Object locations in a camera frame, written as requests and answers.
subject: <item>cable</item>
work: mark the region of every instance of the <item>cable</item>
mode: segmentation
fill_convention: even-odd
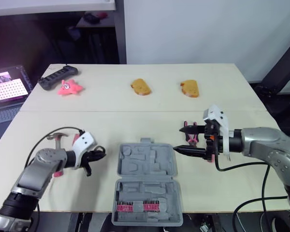
[[[246,230],[245,230],[245,228],[244,228],[244,226],[243,226],[243,224],[242,224],[242,222],[241,222],[241,220],[240,220],[240,217],[238,216],[238,213],[236,213],[236,216],[237,216],[238,222],[240,223],[240,225],[241,225],[243,231],[246,232]]]
[[[261,197],[262,197],[262,206],[263,206],[264,217],[265,217],[265,221],[266,221],[266,227],[267,227],[267,230],[269,232],[272,232],[271,224],[270,224],[269,218],[267,216],[266,207],[265,207],[265,200],[264,200],[265,184],[266,184],[266,179],[267,179],[267,176],[269,174],[270,168],[271,168],[271,166],[267,165],[267,168],[266,168],[266,171],[265,171],[265,175],[264,175],[264,178],[263,178],[263,183],[262,183]]]
[[[242,204],[240,204],[233,212],[232,214],[232,227],[233,227],[233,230],[234,232],[238,232],[237,228],[236,228],[236,225],[235,225],[235,218],[236,218],[236,214],[237,212],[245,205],[249,204],[249,203],[253,203],[253,202],[258,202],[258,201],[262,201],[263,199],[264,200],[279,200],[279,199],[286,199],[288,196],[281,196],[281,197],[265,197],[265,198],[256,198],[256,199],[252,199],[252,200],[249,200],[249,201],[246,201]]]
[[[28,166],[28,164],[29,164],[29,160],[30,160],[30,157],[31,157],[31,155],[32,155],[32,153],[33,153],[33,151],[34,151],[34,149],[40,144],[40,142],[43,140],[43,139],[45,139],[48,135],[50,135],[51,133],[54,133],[54,132],[56,132],[56,131],[58,131],[58,130],[62,130],[62,129],[75,129],[75,130],[78,130],[79,131],[79,133],[80,133],[80,135],[82,134],[82,133],[84,133],[84,131],[83,130],[81,130],[81,129],[79,129],[79,128],[77,128],[77,127],[60,127],[60,128],[58,128],[58,129],[55,129],[55,130],[52,130],[51,132],[49,132],[48,134],[46,134],[45,136],[43,136],[35,145],[34,145],[34,147],[31,149],[31,151],[30,151],[30,153],[29,153],[29,155],[28,155],[28,157],[27,157],[27,160],[26,160],[26,164],[25,164],[25,168]]]
[[[37,204],[37,211],[38,211],[38,219],[37,224],[35,225],[34,232],[38,231],[39,223],[40,223],[40,206],[39,203]]]
[[[219,167],[219,163],[218,163],[218,154],[215,154],[215,166],[216,166],[216,169],[220,172],[225,172],[225,171],[228,171],[228,170],[232,170],[234,168],[240,168],[240,167],[245,167],[245,166],[249,166],[249,165],[255,165],[255,164],[266,164],[266,162],[250,162],[250,163],[242,163],[242,164],[239,164],[239,165],[235,165],[235,166],[231,166],[231,167],[228,167],[228,168],[220,168]]]
[[[263,227],[262,227],[262,218],[264,216],[264,212],[261,214],[261,217],[260,217],[260,229],[261,229],[261,232],[263,232]]]

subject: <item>pink pliers handle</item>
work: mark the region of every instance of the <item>pink pliers handle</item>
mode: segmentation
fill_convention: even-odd
[[[185,121],[184,122],[184,127],[188,126],[188,122]],[[191,146],[196,146],[198,141],[199,141],[199,138],[198,138],[198,135],[197,134],[194,134],[193,137],[189,134],[186,133],[186,141],[191,145]]]

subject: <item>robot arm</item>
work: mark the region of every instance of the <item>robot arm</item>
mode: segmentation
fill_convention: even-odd
[[[105,156],[105,150],[87,151],[94,144],[89,132],[85,132],[73,145],[73,151],[42,149],[28,165],[12,187],[11,193],[0,210],[0,232],[26,232],[31,225],[31,214],[42,198],[53,173],[63,168],[84,168],[91,175],[89,162]]]
[[[205,126],[187,126],[180,131],[204,133],[206,149],[181,145],[174,150],[206,160],[211,160],[212,154],[217,157],[219,152],[229,157],[229,151],[263,160],[274,168],[283,182],[290,203],[290,137],[280,130],[263,127],[229,131],[227,117],[215,105],[204,112],[203,119]]]

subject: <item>toast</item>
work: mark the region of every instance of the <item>toast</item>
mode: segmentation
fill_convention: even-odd
[[[132,82],[131,87],[134,92],[138,95],[148,95],[151,93],[150,88],[143,79],[136,79]]]
[[[182,92],[191,98],[196,98],[199,96],[198,84],[195,80],[187,80],[180,83],[182,87]]]

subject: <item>hammer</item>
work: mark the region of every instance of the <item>hammer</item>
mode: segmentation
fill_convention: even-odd
[[[61,139],[62,136],[68,137],[68,135],[66,135],[64,133],[56,132],[56,133],[48,135],[47,139],[48,140],[55,139],[55,141],[56,141],[56,149],[60,149],[60,139]]]

